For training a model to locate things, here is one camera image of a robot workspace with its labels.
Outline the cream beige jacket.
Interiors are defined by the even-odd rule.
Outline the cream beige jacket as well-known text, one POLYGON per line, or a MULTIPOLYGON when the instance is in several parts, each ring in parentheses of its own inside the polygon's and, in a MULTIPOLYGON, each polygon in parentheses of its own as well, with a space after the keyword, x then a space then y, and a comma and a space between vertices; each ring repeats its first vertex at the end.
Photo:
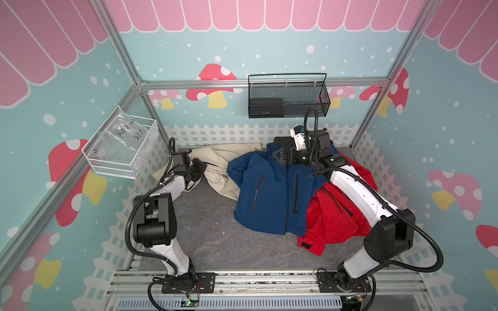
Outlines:
POLYGON ((249 152, 262 151, 259 143, 230 143, 193 149, 190 160, 199 159, 207 168, 204 172, 209 185, 222 196, 238 201, 240 188, 227 174, 228 163, 249 152))

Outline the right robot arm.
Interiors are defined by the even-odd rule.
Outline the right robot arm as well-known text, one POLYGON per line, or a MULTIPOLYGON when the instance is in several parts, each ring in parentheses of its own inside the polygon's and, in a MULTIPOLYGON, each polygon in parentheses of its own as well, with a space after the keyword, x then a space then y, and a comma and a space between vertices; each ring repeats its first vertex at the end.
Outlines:
POLYGON ((322 255, 328 244, 363 238, 360 250, 340 263, 331 278, 339 290, 365 285, 373 273, 395 264, 394 258, 412 247, 414 214, 385 201, 372 174, 337 152, 324 130, 297 126, 284 142, 274 153, 280 163, 303 164, 312 177, 328 179, 310 199, 299 247, 322 255))

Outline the navy blue jacket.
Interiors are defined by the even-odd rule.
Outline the navy blue jacket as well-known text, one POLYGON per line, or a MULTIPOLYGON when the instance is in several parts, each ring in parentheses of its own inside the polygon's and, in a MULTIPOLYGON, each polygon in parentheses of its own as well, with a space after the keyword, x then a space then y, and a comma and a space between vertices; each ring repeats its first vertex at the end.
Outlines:
POLYGON ((280 164, 273 156, 279 149, 269 143, 266 151, 228 163, 227 174, 240 188, 234 219, 253 231, 304 237, 311 198, 328 180, 311 167, 280 164))

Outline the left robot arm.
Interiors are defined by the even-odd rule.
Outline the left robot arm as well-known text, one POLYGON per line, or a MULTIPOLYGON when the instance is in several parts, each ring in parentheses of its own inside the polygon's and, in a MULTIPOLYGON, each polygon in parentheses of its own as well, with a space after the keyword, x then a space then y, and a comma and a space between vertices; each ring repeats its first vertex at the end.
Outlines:
POLYGON ((186 295, 197 290, 200 282, 192 260, 176 238, 174 201, 195 186, 207 167, 201 160, 191 159, 191 153, 184 150, 170 155, 171 164, 164 170, 158 186, 135 197, 126 226, 129 250, 135 255, 158 259, 166 266, 168 276, 156 282, 186 295))

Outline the red jacket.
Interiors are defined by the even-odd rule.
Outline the red jacket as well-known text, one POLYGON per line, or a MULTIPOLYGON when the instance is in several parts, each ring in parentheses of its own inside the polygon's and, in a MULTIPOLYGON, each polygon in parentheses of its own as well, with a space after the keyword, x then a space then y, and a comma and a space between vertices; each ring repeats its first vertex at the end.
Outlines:
POLYGON ((321 256, 327 244, 365 237, 370 225, 352 200, 328 175, 314 175, 303 165, 289 170, 293 228, 298 246, 321 256))

